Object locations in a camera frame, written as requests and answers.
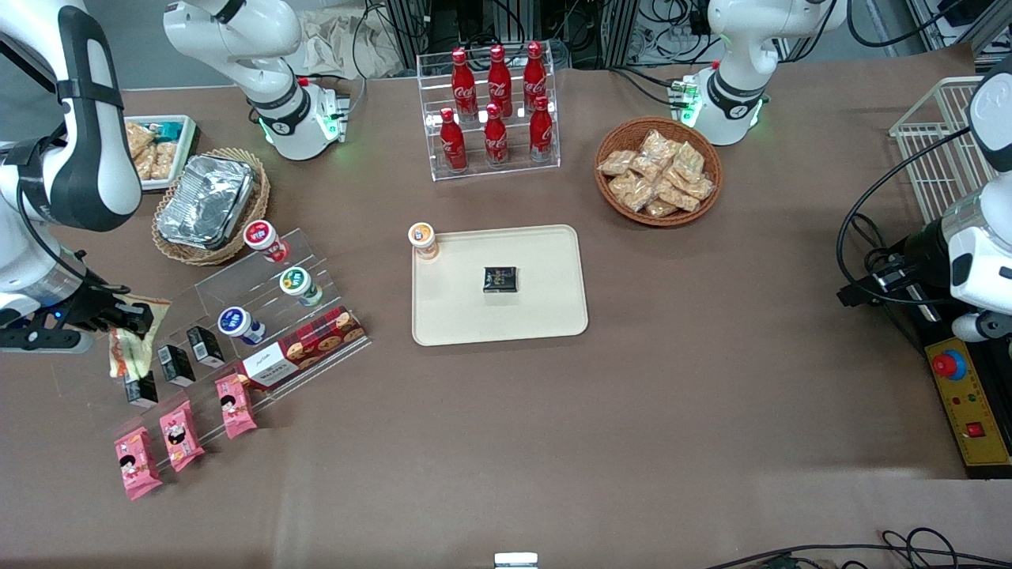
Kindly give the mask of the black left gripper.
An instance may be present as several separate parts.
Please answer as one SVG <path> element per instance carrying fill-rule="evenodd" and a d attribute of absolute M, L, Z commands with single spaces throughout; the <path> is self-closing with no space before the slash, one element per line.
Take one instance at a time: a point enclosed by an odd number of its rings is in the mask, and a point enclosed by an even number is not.
<path fill-rule="evenodd" d="M 925 224 L 889 247 L 870 253 L 872 281 L 839 288 L 845 307 L 881 306 L 883 302 L 951 305 L 950 253 L 940 222 Z"/>

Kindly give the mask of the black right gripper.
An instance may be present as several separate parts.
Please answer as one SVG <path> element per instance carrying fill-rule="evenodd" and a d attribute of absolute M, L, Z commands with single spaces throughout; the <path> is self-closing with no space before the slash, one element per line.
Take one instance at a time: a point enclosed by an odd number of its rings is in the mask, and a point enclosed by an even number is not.
<path fill-rule="evenodd" d="M 118 303 L 123 284 L 86 277 L 68 299 L 55 306 L 55 328 L 120 329 L 148 333 L 154 313 L 148 303 Z"/>

